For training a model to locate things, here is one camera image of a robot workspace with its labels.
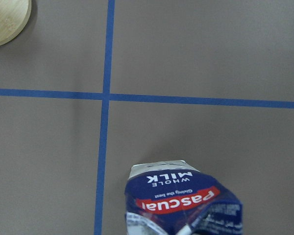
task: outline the package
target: package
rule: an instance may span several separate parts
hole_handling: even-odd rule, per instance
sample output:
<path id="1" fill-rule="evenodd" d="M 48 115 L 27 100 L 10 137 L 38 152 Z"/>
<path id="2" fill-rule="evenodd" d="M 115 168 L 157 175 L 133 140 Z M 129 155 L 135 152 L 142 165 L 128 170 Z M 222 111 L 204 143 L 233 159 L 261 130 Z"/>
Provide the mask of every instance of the package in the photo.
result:
<path id="1" fill-rule="evenodd" d="M 132 167 L 125 188 L 128 235 L 241 235 L 242 204 L 185 161 Z"/>

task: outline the blue tape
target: blue tape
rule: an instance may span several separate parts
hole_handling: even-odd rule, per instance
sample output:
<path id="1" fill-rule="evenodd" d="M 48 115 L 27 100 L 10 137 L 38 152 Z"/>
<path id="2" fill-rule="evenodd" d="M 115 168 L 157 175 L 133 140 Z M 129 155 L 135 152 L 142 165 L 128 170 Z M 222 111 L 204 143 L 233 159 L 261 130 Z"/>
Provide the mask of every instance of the blue tape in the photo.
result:
<path id="1" fill-rule="evenodd" d="M 0 89 L 1 96 L 102 100 L 101 93 Z"/>
<path id="2" fill-rule="evenodd" d="M 141 95 L 141 94 L 110 94 L 110 100 L 151 102 L 151 103 L 201 104 L 201 105 L 294 109 L 294 102 L 291 102 L 291 101 L 270 101 L 270 100 L 252 100 L 252 99 L 223 99 L 223 98 L 201 98 L 201 97 L 182 97 L 182 96 Z"/>
<path id="3" fill-rule="evenodd" d="M 94 235 L 101 235 L 101 231 L 102 231 L 102 211 L 103 211 L 104 175 L 105 175 L 105 165 L 106 165 L 108 120 L 109 120 L 109 98 L 110 98 L 111 63 L 112 63 L 114 8 L 115 8 L 115 1 L 109 0 L 108 14 L 107 14 L 107 28 L 106 28 L 103 87 L 102 87 L 103 100 L 102 100 L 102 106 L 101 106 Z"/>

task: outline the grid square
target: grid square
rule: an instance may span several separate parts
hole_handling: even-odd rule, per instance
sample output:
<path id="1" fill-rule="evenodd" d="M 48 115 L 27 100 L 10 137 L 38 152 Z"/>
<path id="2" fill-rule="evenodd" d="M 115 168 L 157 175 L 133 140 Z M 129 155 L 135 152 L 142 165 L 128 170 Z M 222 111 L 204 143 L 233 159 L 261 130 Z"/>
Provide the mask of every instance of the grid square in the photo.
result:
<path id="1" fill-rule="evenodd" d="M 109 121 L 102 234 L 125 234 L 132 165 L 177 159 L 242 200 L 244 234 L 294 234 L 294 110 L 112 101 Z"/>
<path id="2" fill-rule="evenodd" d="M 116 2 L 111 92 L 294 101 L 294 0 Z"/>
<path id="3" fill-rule="evenodd" d="M 107 1 L 33 0 L 24 31 L 0 46 L 0 88 L 102 91 Z"/>
<path id="4" fill-rule="evenodd" d="M 0 97 L 0 235 L 92 235 L 100 101 Z"/>

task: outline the vertical blue line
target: vertical blue line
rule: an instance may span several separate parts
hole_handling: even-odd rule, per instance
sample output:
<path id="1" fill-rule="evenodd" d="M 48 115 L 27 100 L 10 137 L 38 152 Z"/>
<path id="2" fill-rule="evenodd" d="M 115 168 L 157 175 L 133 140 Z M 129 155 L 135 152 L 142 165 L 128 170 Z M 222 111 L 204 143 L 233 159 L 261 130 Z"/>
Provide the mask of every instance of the vertical blue line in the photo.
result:
<path id="1" fill-rule="evenodd" d="M 115 6 L 115 1 L 109 0 L 108 13 L 107 13 L 107 26 L 106 26 L 106 45 L 105 45 L 105 56 L 104 56 L 103 87 L 102 87 L 103 99 L 101 104 L 101 123 L 100 123 L 99 152 L 98 152 L 94 235 L 101 235 L 101 231 L 102 231 L 104 175 L 105 175 L 105 165 L 106 165 L 110 80 L 111 80 L 111 64 L 112 64 L 114 6 Z"/>

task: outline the round wooden board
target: round wooden board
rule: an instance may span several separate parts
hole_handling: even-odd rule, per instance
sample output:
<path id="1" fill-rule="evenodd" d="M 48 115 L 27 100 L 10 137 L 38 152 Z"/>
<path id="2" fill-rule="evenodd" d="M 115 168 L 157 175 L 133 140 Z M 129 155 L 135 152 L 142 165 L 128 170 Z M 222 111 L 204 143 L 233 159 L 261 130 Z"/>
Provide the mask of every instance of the round wooden board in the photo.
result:
<path id="1" fill-rule="evenodd" d="M 0 45 L 15 38 L 25 27 L 31 0 L 0 0 Z"/>

